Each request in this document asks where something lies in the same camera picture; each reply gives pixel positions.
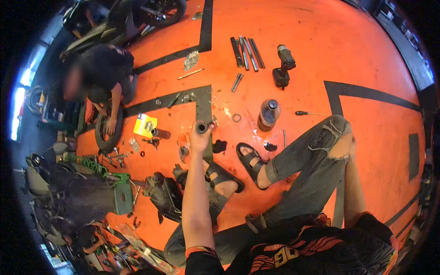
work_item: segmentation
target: hand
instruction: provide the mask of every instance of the hand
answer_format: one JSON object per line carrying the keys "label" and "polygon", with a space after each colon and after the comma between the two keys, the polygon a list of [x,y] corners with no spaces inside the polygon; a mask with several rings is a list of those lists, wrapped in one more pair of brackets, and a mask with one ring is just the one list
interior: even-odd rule
{"label": "hand", "polygon": [[117,122],[117,119],[115,117],[110,117],[107,120],[106,132],[107,132],[107,134],[109,134],[109,136],[114,134],[114,130],[116,128],[116,122]]}
{"label": "hand", "polygon": [[350,147],[350,153],[348,155],[350,158],[354,158],[356,156],[356,139],[353,136],[352,146]]}
{"label": "hand", "polygon": [[103,116],[107,116],[107,109],[106,108],[103,108],[103,107],[101,107],[101,109],[99,109],[99,113],[101,114],[101,115],[103,115]]}
{"label": "hand", "polygon": [[209,124],[208,130],[204,134],[199,134],[196,131],[196,124],[198,121],[194,121],[191,129],[190,144],[191,144],[191,154],[202,153],[209,144],[209,136],[212,134],[214,129],[214,124]]}

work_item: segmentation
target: screwdriver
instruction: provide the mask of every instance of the screwdriver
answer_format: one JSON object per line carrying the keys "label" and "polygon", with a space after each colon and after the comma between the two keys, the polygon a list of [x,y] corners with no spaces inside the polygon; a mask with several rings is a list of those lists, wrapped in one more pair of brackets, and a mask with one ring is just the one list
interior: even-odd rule
{"label": "screwdriver", "polygon": [[[302,116],[302,115],[305,115],[305,114],[315,114],[315,113],[309,113],[309,112],[304,112],[304,111],[296,111],[296,112],[295,112],[295,115],[297,115],[297,116]],[[329,114],[318,114],[318,115],[321,115],[321,116],[330,116]]]}

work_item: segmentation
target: fork seal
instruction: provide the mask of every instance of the fork seal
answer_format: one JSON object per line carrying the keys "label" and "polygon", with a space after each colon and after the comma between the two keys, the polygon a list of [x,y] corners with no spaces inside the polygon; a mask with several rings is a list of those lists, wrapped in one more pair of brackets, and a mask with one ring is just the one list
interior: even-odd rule
{"label": "fork seal", "polygon": [[232,121],[233,122],[240,122],[240,120],[242,119],[240,114],[233,114],[232,115]]}

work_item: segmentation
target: sleeve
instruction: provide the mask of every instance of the sleeve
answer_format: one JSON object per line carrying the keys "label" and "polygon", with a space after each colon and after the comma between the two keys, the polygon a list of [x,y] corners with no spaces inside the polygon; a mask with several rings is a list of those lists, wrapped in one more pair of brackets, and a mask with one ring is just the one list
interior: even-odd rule
{"label": "sleeve", "polygon": [[185,275],[222,275],[224,273],[217,253],[209,247],[188,248],[185,257],[187,259]]}
{"label": "sleeve", "polygon": [[378,221],[370,212],[360,214],[359,221],[356,223],[354,228],[367,231],[370,235],[384,241],[390,246],[392,246],[392,238],[394,241],[396,239],[391,230],[386,225]]}

